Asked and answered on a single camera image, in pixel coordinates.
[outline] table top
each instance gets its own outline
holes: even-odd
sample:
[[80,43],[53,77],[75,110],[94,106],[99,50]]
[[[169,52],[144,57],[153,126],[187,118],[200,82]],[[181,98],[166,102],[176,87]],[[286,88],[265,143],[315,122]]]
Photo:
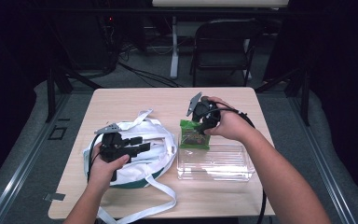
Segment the table top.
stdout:
[[[66,218],[87,185],[83,169],[82,151],[94,138],[94,131],[114,122],[134,120],[138,112],[148,108],[149,115],[158,119],[171,133],[180,133],[180,119],[186,117],[190,99],[198,92],[218,96],[248,114],[255,127],[272,143],[267,123],[251,88],[148,88],[99,89],[89,102],[72,152],[62,174],[57,193],[65,194],[62,202],[53,201],[48,215]],[[212,144],[232,144],[221,136],[212,136]],[[176,192],[174,208],[152,217],[243,217],[257,216],[262,202],[262,186],[257,174],[248,182],[220,180],[180,180],[177,160],[170,170],[158,179]],[[143,189],[109,189],[101,206],[113,217],[125,217],[151,206],[167,203],[171,198],[154,187]],[[267,202],[266,213],[274,215]]]
[[154,7],[287,7],[289,0],[153,0]]

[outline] transparent box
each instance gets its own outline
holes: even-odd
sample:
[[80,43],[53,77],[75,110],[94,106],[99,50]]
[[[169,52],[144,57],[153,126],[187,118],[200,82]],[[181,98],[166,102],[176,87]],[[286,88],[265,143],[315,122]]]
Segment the transparent box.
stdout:
[[242,145],[214,145],[210,149],[179,148],[178,178],[183,180],[249,181],[255,167]]

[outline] green package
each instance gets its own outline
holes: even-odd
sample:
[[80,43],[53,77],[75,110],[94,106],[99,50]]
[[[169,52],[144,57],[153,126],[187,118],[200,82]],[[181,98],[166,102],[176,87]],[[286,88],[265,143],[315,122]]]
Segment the green package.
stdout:
[[200,126],[198,122],[191,120],[180,120],[182,130],[180,145],[181,148],[209,149],[210,135],[200,134],[195,128]]

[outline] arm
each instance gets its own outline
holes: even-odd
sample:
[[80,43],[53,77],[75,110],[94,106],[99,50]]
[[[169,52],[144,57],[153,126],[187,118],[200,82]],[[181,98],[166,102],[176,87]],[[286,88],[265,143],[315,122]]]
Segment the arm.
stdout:
[[100,145],[92,150],[93,156],[98,156],[92,164],[89,183],[64,223],[94,223],[103,194],[109,189],[113,172],[129,159],[129,156],[125,155],[107,163],[99,155]]
[[[218,107],[227,105],[210,97]],[[317,195],[304,177],[259,132],[230,111],[221,111],[217,127],[206,134],[241,142],[249,153],[275,214],[282,223],[330,223]]]

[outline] bag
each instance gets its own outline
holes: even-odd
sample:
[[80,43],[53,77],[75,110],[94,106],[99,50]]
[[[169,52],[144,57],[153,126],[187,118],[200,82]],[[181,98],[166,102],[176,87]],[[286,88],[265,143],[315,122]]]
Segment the bag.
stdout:
[[[152,111],[152,109],[141,111],[134,122],[120,122],[114,125],[115,129],[120,129],[119,132],[123,139],[142,136],[143,143],[150,143],[150,149],[146,152],[141,152],[137,157],[131,158],[131,163],[125,164],[121,169],[118,169],[117,180],[110,182],[110,186],[114,188],[137,189],[152,185],[171,196],[172,201],[123,217],[120,220],[114,220],[100,207],[98,216],[105,223],[131,223],[143,217],[166,211],[176,205],[175,192],[157,182],[156,179],[171,167],[176,156],[177,146],[174,143],[173,134],[162,127],[157,119],[147,118]],[[100,135],[96,139],[95,145],[101,142],[102,138],[103,136]],[[92,145],[93,143],[89,144],[89,148],[83,150],[84,172],[86,176],[89,172],[90,148]]]

